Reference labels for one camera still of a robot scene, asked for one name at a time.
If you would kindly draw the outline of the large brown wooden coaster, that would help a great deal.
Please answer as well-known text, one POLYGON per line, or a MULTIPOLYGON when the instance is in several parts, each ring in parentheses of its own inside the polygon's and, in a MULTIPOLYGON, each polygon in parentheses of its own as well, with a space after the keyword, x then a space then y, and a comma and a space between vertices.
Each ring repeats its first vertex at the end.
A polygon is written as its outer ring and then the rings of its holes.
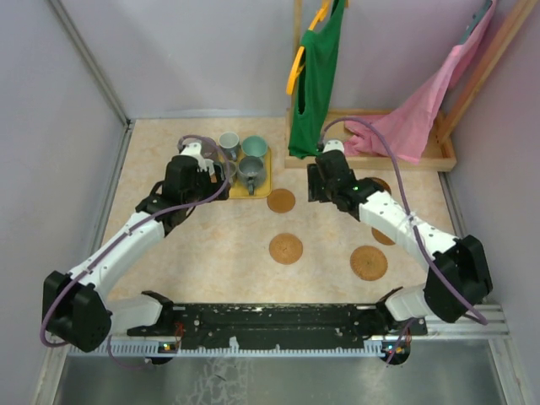
POLYGON ((392 194, 392 189, 390 188, 390 186, 387 184, 386 181, 384 181, 383 179, 379 177, 371 177, 371 180, 381 185, 386 192, 388 192, 389 194, 392 194))

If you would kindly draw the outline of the small orange wooden coaster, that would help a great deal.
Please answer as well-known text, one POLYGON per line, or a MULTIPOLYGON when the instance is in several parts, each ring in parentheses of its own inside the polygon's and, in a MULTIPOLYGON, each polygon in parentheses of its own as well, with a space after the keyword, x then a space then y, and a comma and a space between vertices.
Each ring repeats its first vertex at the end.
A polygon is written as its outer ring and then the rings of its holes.
POLYGON ((395 242, 376 228, 371 229, 371 234, 377 242, 384 246, 393 246, 395 242))

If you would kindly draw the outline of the light wooden coaster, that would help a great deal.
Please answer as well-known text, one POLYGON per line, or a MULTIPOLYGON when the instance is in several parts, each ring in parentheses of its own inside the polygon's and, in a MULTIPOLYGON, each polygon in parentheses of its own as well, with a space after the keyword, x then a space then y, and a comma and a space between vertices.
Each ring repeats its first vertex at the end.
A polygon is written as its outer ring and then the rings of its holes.
POLYGON ((280 264, 290 265, 297 262, 303 254, 301 240, 290 233, 276 235, 269 244, 271 258, 280 264))

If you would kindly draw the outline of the large woven rattan coaster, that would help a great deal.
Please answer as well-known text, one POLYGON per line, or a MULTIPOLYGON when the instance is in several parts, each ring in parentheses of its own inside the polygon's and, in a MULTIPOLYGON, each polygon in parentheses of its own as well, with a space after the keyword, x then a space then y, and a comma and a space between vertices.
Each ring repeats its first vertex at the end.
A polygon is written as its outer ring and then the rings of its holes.
POLYGON ((364 281, 376 281, 382 278, 388 269, 385 254, 374 246, 360 246, 350 256, 349 264, 359 278, 364 281))

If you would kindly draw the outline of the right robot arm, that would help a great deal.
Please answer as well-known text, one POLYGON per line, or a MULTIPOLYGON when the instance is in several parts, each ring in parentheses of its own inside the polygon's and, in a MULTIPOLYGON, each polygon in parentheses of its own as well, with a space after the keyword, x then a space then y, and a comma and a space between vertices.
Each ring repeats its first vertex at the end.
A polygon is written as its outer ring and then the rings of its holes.
POLYGON ((427 268, 425 283, 393 290, 383 298, 384 307, 376 314, 383 332, 397 333, 407 320, 425 316, 454 323, 472 313, 479 323, 486 323, 473 308, 493 289, 477 238, 459 238, 436 229, 406 209, 404 202, 397 202, 381 184, 357 179, 338 140, 326 142, 307 172, 309 201, 333 203, 339 211, 379 230, 427 268))

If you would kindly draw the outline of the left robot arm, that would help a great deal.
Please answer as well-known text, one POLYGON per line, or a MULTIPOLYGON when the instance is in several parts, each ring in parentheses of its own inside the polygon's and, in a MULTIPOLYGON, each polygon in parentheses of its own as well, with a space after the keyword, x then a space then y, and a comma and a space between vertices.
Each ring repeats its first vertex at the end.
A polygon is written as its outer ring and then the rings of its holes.
POLYGON ((171 300, 153 292, 114 301, 108 295, 144 253, 184 223, 195 207, 229 196, 230 170, 202 152, 209 146, 219 153, 220 147, 197 135, 185 136, 179 144, 180 152, 167 164, 164 179, 121 229, 67 273, 54 271, 46 277, 39 337, 48 348, 71 344, 88 353, 133 328, 148 327, 159 335, 174 328, 171 300))

